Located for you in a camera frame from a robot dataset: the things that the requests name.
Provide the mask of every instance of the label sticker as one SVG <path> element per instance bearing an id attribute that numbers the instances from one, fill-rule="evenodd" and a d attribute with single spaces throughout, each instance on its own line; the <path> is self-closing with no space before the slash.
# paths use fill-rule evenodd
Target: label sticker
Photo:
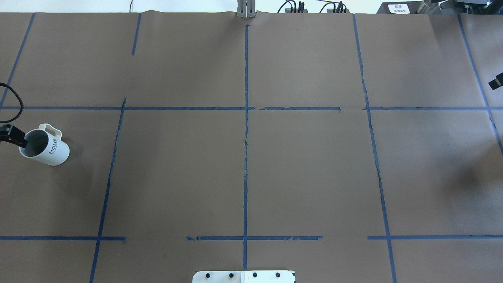
<path id="1" fill-rule="evenodd" d="M 392 14 L 410 14 L 407 4 L 389 4 L 388 9 Z"/>

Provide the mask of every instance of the white wall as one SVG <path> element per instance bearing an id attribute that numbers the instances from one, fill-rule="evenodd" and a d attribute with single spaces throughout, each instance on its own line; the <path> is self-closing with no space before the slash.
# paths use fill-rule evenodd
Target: white wall
<path id="1" fill-rule="evenodd" d="M 275 13 L 283 0 L 256 0 L 257 10 Z M 306 0 L 309 12 L 318 13 L 324 3 Z M 352 13 L 375 14 L 381 0 L 345 0 Z M 128 12 L 130 0 L 0 0 L 0 12 Z M 133 0 L 133 11 L 144 12 L 223 12 L 236 11 L 237 0 Z"/>

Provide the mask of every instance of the metal cylinder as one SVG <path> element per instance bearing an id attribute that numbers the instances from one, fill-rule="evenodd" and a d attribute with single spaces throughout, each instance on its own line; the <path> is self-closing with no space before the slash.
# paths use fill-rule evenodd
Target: metal cylinder
<path id="1" fill-rule="evenodd" d="M 431 14 L 438 8 L 438 6 L 439 6 L 438 2 L 432 3 L 431 0 L 423 0 L 423 2 L 421 2 L 421 4 L 419 4 L 419 7 L 417 8 L 417 13 Z"/>

